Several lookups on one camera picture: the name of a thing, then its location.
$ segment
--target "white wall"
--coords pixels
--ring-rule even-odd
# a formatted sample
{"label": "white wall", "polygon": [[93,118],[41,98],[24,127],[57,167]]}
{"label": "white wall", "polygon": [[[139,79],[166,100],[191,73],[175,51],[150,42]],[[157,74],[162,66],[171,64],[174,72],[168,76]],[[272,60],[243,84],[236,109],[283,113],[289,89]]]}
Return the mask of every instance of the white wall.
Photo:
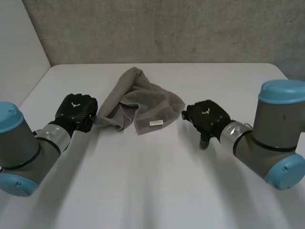
{"label": "white wall", "polygon": [[0,101],[20,106],[50,69],[21,0],[0,0]]}

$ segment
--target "wall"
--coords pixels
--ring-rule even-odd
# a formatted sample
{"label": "wall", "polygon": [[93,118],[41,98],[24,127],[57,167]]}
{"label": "wall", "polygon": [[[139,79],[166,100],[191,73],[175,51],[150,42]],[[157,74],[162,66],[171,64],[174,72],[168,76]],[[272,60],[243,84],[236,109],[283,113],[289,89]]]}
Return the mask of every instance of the wall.
{"label": "wall", "polygon": [[52,65],[267,62],[305,79],[304,0],[23,0]]}
{"label": "wall", "polygon": [[0,1],[0,101],[20,106],[50,64],[21,0]]}

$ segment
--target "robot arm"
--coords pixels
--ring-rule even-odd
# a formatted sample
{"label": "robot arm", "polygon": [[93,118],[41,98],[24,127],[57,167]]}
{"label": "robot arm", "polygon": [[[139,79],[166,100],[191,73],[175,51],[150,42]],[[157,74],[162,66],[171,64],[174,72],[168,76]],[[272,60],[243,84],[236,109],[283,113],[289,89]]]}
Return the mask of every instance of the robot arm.
{"label": "robot arm", "polygon": [[70,94],[55,120],[34,136],[14,104],[0,103],[0,189],[30,196],[67,149],[74,131],[91,130],[97,109],[96,99],[89,95]]}
{"label": "robot arm", "polygon": [[207,148],[216,137],[268,184],[284,190],[305,175],[305,160],[295,153],[304,132],[304,112],[305,82],[276,80],[262,86],[253,129],[231,120],[211,100],[187,106],[182,118],[201,133],[201,147]]}

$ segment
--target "black ring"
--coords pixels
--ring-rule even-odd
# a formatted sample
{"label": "black ring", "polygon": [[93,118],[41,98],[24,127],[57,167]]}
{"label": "black ring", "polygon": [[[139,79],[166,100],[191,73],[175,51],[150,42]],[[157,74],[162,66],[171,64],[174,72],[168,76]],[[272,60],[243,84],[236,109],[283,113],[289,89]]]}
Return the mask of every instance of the black ring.
{"label": "black ring", "polygon": [[45,141],[45,142],[49,143],[51,146],[53,146],[53,147],[57,150],[58,155],[59,155],[59,156],[61,155],[61,150],[59,149],[59,147],[58,147],[54,142],[52,142],[52,141],[50,141],[49,139],[44,138],[44,137],[37,137],[36,139],[37,139],[37,140],[41,140],[41,141]]}
{"label": "black ring", "polygon": [[295,151],[296,147],[297,147],[297,146],[294,146],[294,147],[290,147],[290,148],[280,148],[280,147],[268,146],[268,145],[265,145],[265,144],[257,141],[253,136],[252,136],[252,141],[255,144],[257,144],[258,146],[260,146],[261,148],[265,148],[265,149],[276,151],[276,152],[291,152],[291,151]]}
{"label": "black ring", "polygon": [[248,133],[251,133],[251,132],[252,132],[252,130],[247,130],[247,131],[243,132],[243,133],[237,138],[237,140],[234,142],[234,145],[233,145],[233,154],[234,154],[234,156],[236,156],[236,147],[237,147],[237,145],[238,145],[240,139],[242,139],[245,135],[247,135]]}
{"label": "black ring", "polygon": [[31,163],[32,161],[34,161],[39,156],[40,151],[41,151],[41,148],[40,148],[40,145],[39,145],[37,153],[30,160],[28,160],[28,161],[26,161],[26,162],[24,162],[24,163],[22,163],[20,165],[13,166],[13,167],[3,167],[2,166],[2,169],[5,169],[5,170],[15,170],[15,169],[18,169],[18,168],[22,168],[22,167],[28,165],[29,163]]}

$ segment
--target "towel fold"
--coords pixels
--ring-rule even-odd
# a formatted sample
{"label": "towel fold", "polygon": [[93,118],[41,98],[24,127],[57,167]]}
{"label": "towel fold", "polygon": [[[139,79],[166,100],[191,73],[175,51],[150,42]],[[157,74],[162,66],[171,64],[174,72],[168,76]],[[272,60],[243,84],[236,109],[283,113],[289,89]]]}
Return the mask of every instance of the towel fold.
{"label": "towel fold", "polygon": [[[184,109],[184,102],[174,93],[152,84],[141,69],[133,67],[117,82],[101,105],[94,124],[127,128],[134,120],[138,135],[162,129],[175,121]],[[150,126],[151,121],[163,120],[163,125]]]}

